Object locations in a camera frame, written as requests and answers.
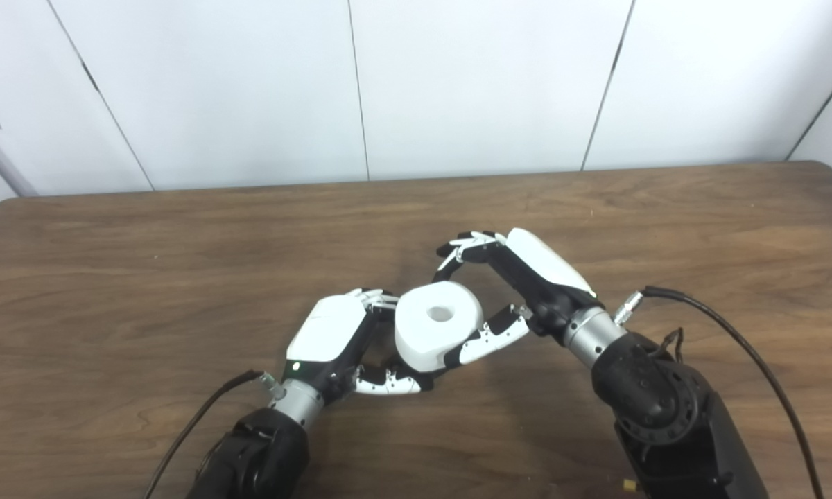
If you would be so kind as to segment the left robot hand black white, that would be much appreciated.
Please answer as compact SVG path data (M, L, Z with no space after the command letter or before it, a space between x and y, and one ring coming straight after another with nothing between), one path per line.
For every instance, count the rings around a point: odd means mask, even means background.
M303 383L322 405L350 394L402 395L435 388L432 374L416 372L399 353L368 365L363 356L382 326L392 325L399 298L380 288L355 288L321 298L286 350L284 383Z

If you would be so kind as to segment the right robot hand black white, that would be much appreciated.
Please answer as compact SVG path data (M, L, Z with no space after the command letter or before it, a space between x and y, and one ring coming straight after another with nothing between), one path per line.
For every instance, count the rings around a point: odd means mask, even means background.
M553 337L593 369L606 338L596 316L603 305L585 278L535 234L514 228L507 236L494 231L464 231L436 250L442 258L432 282L451 280L466 263L486 264L523 297L442 354L445 369L455 369L500 351L529 333Z

